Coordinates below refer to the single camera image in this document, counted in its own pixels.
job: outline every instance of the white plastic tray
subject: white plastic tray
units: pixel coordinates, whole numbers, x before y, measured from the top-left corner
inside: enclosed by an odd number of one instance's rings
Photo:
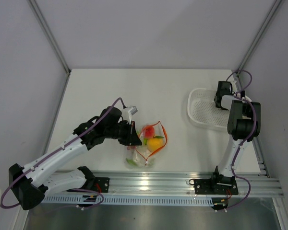
[[[216,108],[215,94],[214,90],[192,90],[188,98],[188,116],[196,126],[227,131],[229,111]]]

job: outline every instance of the red fruit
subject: red fruit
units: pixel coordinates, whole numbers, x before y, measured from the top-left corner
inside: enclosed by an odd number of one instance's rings
[[[153,138],[155,135],[154,127],[148,127],[145,129],[144,138]]]

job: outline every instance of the gray wall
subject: gray wall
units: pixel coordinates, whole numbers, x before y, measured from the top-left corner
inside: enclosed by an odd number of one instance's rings
[[[273,2],[38,0],[72,69],[234,69]]]
[[[11,165],[42,153],[65,77],[27,2],[0,0],[0,189]],[[16,213],[0,209],[0,230]]]
[[[280,179],[288,204],[288,0],[246,69],[253,74],[248,94],[262,104],[264,159],[271,175]]]

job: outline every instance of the plastic bag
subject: plastic bag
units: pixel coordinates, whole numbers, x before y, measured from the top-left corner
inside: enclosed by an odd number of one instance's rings
[[[158,121],[155,124],[144,126],[137,133],[142,145],[127,147],[126,162],[133,167],[152,166],[155,161],[153,156],[156,156],[168,142],[167,132],[161,122]]]

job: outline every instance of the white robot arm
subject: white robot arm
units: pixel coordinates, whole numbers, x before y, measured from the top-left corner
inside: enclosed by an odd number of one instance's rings
[[[261,105],[245,100],[245,92],[239,96],[232,93],[232,85],[228,81],[219,81],[215,95],[216,107],[229,110],[227,131],[228,145],[219,165],[216,166],[210,179],[192,179],[195,193],[199,195],[237,195],[235,180],[236,168],[243,151],[260,133]]]
[[[102,111],[100,116],[80,124],[73,134],[54,151],[24,165],[24,167],[18,164],[11,166],[9,180],[10,184],[14,183],[11,190],[22,208],[24,210],[32,209],[42,202],[45,196],[69,189],[81,188],[96,191],[98,189],[96,178],[85,166],[69,173],[52,174],[71,159],[89,151],[95,145],[103,143],[106,138],[117,139],[120,144],[125,146],[142,145],[136,134],[134,121],[132,121],[132,115],[136,112],[135,106],[126,107],[123,111],[115,107],[108,107]],[[15,183],[24,173],[25,176]]]

